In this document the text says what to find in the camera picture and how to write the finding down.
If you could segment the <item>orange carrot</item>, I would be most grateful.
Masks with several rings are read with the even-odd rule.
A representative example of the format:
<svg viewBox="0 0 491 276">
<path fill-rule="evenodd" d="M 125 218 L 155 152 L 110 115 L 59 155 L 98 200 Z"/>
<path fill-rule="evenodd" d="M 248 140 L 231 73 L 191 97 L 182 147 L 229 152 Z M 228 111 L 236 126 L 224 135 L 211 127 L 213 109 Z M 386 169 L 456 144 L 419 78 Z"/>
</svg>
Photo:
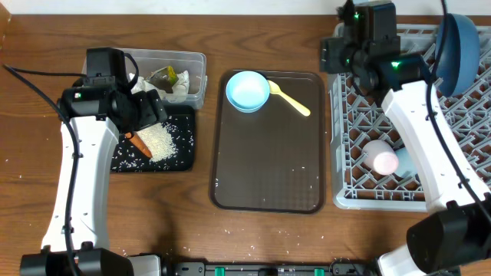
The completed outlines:
<svg viewBox="0 0 491 276">
<path fill-rule="evenodd" d="M 145 155 L 150 159 L 153 157 L 152 153 L 150 152 L 145 142 L 142 141 L 142 139 L 139 137 L 139 135 L 136 132 L 125 133 L 124 137 L 127 140 L 129 140 L 136 148 L 138 148 L 138 150 L 141 151 L 143 155 Z"/>
</svg>

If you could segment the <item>white paper ball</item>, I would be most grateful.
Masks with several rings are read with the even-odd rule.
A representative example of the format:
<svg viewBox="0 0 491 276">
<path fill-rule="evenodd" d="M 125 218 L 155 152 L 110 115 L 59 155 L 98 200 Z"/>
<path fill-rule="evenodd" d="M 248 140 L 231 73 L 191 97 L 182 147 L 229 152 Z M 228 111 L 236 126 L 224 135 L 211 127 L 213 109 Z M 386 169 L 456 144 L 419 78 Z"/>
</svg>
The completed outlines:
<svg viewBox="0 0 491 276">
<path fill-rule="evenodd" d="M 168 96 L 168 101 L 172 104 L 179 104 L 186 100 L 189 92 L 189 72 L 184 71 L 177 75 L 177 82 L 172 87 L 172 94 Z"/>
</svg>

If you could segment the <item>pink cup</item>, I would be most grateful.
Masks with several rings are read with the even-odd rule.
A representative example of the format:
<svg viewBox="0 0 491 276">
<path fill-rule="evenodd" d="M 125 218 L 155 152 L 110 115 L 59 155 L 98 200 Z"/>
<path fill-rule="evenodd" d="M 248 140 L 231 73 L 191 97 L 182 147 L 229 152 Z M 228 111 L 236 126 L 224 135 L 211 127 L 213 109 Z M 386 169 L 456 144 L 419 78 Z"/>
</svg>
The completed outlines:
<svg viewBox="0 0 491 276">
<path fill-rule="evenodd" d="M 399 159 L 391 146 L 383 140 L 368 142 L 362 153 L 366 155 L 364 164 L 380 175 L 390 175 L 397 170 Z"/>
</svg>

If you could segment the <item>green snack wrapper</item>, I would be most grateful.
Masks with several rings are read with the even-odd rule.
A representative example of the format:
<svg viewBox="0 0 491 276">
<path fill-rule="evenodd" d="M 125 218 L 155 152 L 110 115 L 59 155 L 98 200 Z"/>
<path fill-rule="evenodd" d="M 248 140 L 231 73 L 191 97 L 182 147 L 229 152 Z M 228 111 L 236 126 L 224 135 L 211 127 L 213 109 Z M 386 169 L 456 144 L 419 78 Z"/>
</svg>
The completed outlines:
<svg viewBox="0 0 491 276">
<path fill-rule="evenodd" d="M 173 85 L 178 81 L 178 77 L 173 67 L 167 66 L 154 71 L 146 78 L 146 81 L 154 87 L 172 94 Z"/>
</svg>

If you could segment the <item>light blue rice bowl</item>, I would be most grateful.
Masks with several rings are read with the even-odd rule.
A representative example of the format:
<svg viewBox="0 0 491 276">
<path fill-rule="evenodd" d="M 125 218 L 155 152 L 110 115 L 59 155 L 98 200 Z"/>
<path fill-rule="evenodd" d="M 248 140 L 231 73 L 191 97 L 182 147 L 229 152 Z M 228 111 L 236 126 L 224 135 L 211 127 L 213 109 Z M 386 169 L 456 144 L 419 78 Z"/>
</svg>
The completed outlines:
<svg viewBox="0 0 491 276">
<path fill-rule="evenodd" d="M 254 113 L 262 108 L 270 95 L 267 79 L 255 71 L 240 71 L 226 83 L 226 98 L 238 111 Z"/>
</svg>

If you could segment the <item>pile of white rice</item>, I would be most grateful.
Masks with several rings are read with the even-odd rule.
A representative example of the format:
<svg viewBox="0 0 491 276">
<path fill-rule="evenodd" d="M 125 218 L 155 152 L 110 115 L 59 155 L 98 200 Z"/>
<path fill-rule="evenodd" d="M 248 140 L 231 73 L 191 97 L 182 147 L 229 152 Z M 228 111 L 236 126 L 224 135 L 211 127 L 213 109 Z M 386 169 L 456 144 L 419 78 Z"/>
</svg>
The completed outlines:
<svg viewBox="0 0 491 276">
<path fill-rule="evenodd" d="M 177 154 L 176 144 L 172 134 L 175 126 L 169 123 L 161 123 L 150 126 L 144 130 L 137 131 L 137 135 L 150 150 L 151 162 L 157 163 L 174 157 Z"/>
</svg>

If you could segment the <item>black tray bin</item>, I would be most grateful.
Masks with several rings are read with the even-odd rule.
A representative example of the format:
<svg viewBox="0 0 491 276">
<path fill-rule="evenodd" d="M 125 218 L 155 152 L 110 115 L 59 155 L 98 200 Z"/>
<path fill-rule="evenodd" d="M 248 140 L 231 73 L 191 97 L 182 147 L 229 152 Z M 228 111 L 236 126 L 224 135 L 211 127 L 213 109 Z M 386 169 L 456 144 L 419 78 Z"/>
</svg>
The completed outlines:
<svg viewBox="0 0 491 276">
<path fill-rule="evenodd" d="M 148 173 L 186 171 L 193 167 L 195 158 L 195 110 L 185 105 L 166 108 L 167 120 L 175 126 L 172 134 L 177 154 L 167 160 L 151 162 L 129 140 L 121 137 L 116 145 L 111 160 L 110 171 L 113 173 Z"/>
</svg>

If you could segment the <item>dark blue plate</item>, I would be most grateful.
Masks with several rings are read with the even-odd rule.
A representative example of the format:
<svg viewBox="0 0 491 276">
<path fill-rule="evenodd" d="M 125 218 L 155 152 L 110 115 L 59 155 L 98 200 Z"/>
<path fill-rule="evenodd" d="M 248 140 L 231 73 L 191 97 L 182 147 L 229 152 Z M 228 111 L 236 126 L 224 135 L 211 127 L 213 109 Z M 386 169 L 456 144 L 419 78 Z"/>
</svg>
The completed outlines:
<svg viewBox="0 0 491 276">
<path fill-rule="evenodd" d="M 449 26 L 437 68 L 439 86 L 445 97 L 463 94 L 474 82 L 480 58 L 479 35 L 473 21 L 465 15 L 449 13 Z"/>
</svg>

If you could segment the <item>white tissue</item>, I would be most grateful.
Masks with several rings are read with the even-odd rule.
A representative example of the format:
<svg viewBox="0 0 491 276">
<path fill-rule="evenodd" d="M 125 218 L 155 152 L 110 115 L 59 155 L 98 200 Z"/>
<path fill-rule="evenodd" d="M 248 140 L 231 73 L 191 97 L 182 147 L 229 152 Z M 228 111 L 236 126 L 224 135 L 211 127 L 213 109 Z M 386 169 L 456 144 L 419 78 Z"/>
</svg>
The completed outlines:
<svg viewBox="0 0 491 276">
<path fill-rule="evenodd" d="M 151 90 L 156 90 L 157 92 L 160 92 L 160 89 L 158 87 L 155 87 L 148 81 L 146 81 L 143 77 L 138 77 L 136 84 L 131 88 L 131 93 L 136 94 L 141 91 L 151 91 Z"/>
</svg>

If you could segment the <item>clear plastic bin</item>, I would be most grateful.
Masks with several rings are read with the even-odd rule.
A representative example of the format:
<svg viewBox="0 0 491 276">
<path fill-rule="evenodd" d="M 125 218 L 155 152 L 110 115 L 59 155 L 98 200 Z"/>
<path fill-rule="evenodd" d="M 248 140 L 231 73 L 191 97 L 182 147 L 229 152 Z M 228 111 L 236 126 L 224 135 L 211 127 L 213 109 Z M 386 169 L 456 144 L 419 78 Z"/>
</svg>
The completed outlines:
<svg viewBox="0 0 491 276">
<path fill-rule="evenodd" d="M 206 56 L 199 52 L 165 51 L 151 49 L 121 48 L 136 61 L 141 77 L 149 77 L 154 71 L 171 66 L 177 74 L 188 72 L 189 90 L 186 96 L 160 92 L 165 106 L 187 105 L 194 110 L 203 107 L 208 78 Z"/>
</svg>

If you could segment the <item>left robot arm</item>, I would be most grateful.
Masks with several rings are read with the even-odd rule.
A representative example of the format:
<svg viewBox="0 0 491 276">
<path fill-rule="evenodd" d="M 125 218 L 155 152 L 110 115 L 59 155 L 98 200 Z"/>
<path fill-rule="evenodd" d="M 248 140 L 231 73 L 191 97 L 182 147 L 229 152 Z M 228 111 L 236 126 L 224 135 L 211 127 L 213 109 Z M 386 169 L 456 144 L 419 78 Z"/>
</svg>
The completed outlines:
<svg viewBox="0 0 491 276">
<path fill-rule="evenodd" d="M 116 48 L 87 50 L 86 72 L 50 102 L 61 119 L 61 172 L 54 211 L 37 254 L 23 255 L 22 275 L 162 275 L 159 255 L 123 257 L 109 249 L 107 193 L 120 135 L 167 119 L 155 90 L 133 93 L 126 62 Z"/>
</svg>

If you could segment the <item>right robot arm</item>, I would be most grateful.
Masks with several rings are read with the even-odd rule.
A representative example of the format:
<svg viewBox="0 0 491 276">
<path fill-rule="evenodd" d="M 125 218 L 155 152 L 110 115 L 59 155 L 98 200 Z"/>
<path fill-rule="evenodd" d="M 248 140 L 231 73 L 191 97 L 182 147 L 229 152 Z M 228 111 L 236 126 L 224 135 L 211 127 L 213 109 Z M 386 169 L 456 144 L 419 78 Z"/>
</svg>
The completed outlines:
<svg viewBox="0 0 491 276">
<path fill-rule="evenodd" d="M 480 43 L 473 21 L 445 12 L 436 57 L 403 54 L 390 1 L 345 2 L 344 32 L 321 41 L 321 71 L 352 73 L 392 122 L 417 168 L 429 215 L 406 244 L 379 257 L 379 275 L 453 272 L 490 257 L 490 190 L 472 169 L 443 115 L 438 96 L 462 94 L 475 80 Z"/>
</svg>

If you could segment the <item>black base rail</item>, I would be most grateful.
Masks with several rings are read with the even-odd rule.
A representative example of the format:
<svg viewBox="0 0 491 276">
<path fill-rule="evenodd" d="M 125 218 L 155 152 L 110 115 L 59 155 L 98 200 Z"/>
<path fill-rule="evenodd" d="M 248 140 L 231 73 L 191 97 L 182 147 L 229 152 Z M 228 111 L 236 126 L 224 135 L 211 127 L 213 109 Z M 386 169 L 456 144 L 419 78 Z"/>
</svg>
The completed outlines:
<svg viewBox="0 0 491 276">
<path fill-rule="evenodd" d="M 337 258 L 328 263 L 208 261 L 205 258 L 163 260 L 163 276 L 377 276 L 373 264 Z"/>
</svg>

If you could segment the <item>light blue cup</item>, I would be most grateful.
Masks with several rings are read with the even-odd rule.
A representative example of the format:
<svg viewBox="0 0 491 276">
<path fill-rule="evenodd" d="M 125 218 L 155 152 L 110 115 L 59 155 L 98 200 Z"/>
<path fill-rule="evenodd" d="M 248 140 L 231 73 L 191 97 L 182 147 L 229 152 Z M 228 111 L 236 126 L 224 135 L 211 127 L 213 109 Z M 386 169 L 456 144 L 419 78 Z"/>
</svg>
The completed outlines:
<svg viewBox="0 0 491 276">
<path fill-rule="evenodd" d="M 415 176 L 417 174 L 417 167 L 414 165 L 408 150 L 406 148 L 401 148 L 395 153 L 398 158 L 398 167 L 394 174 L 400 178 Z"/>
</svg>

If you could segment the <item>yellow plastic spoon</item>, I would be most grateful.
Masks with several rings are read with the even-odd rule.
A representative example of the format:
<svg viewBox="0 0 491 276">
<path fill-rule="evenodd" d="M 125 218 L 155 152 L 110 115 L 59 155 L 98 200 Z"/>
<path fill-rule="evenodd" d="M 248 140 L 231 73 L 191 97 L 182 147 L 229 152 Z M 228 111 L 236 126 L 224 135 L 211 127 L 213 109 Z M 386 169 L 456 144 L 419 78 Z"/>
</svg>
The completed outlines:
<svg viewBox="0 0 491 276">
<path fill-rule="evenodd" d="M 311 115 L 311 111 L 307 107 L 305 107 L 297 100 L 291 98 L 289 95 L 284 93 L 281 90 L 280 86 L 277 85 L 275 82 L 268 80 L 268 84 L 269 84 L 270 94 L 280 96 L 283 100 L 289 103 L 295 110 L 297 110 L 302 116 L 309 117 Z"/>
</svg>

